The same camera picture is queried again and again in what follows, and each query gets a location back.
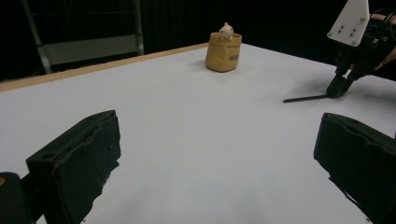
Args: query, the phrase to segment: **wooden table edge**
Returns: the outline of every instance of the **wooden table edge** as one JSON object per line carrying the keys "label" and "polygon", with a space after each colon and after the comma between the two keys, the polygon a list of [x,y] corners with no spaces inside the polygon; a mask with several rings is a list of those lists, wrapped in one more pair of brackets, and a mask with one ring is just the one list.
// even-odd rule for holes
{"label": "wooden table edge", "polygon": [[165,51],[161,51],[161,52],[146,54],[146,55],[142,55],[142,56],[118,60],[118,61],[109,62],[109,63],[99,63],[99,64],[95,64],[95,65],[80,67],[77,69],[71,69],[71,70],[67,70],[64,72],[52,73],[52,74],[43,75],[43,76],[39,76],[39,77],[27,77],[27,78],[22,78],[22,79],[18,79],[18,80],[5,81],[5,82],[0,83],[0,92],[15,90],[18,88],[33,86],[33,85],[37,85],[37,84],[41,84],[41,83],[45,83],[45,82],[51,82],[51,81],[59,80],[59,79],[63,79],[63,78],[84,75],[87,73],[96,72],[96,71],[100,71],[100,70],[104,70],[104,69],[108,69],[108,68],[112,68],[112,67],[122,66],[125,64],[129,64],[129,63],[143,62],[145,60],[160,58],[163,56],[187,52],[190,50],[202,49],[202,48],[206,48],[207,45],[208,45],[208,43],[197,44],[197,45],[192,45],[192,46],[188,46],[188,47],[184,47],[184,48],[169,49],[169,50],[165,50]]}

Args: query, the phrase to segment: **tan cup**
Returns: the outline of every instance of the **tan cup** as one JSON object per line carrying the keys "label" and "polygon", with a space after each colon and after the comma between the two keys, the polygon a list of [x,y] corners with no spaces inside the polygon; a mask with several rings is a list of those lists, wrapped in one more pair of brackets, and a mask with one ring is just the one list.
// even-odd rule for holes
{"label": "tan cup", "polygon": [[241,44],[242,36],[239,34],[233,34],[231,40],[222,39],[219,32],[210,34],[205,59],[206,67],[217,72],[234,70],[239,62]]}

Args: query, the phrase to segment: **white table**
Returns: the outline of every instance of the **white table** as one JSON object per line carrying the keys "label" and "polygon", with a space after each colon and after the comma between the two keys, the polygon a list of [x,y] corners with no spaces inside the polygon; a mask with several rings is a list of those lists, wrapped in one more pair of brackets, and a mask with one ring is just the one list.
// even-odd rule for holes
{"label": "white table", "polygon": [[243,44],[237,68],[217,73],[205,68],[205,54],[203,47],[0,92],[0,171],[27,175],[30,155],[115,109],[120,167],[86,224],[367,223],[313,150],[324,112],[393,136],[396,83],[364,77],[341,98],[285,104],[323,94],[335,67]]}

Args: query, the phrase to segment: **toy figure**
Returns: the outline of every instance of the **toy figure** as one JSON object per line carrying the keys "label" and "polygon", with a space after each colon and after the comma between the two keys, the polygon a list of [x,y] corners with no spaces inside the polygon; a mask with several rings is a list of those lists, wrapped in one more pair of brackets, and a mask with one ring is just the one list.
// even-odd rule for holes
{"label": "toy figure", "polygon": [[225,22],[224,26],[220,29],[220,38],[228,40],[231,40],[233,38],[233,27],[227,22]]}

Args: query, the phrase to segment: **small white figurine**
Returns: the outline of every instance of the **small white figurine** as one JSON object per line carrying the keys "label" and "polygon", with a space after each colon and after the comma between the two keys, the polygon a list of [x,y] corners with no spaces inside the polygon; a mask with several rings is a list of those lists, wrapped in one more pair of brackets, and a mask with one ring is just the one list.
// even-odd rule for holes
{"label": "small white figurine", "polygon": [[231,40],[233,38],[233,27],[225,22],[224,26],[220,29],[220,35],[221,39]]}

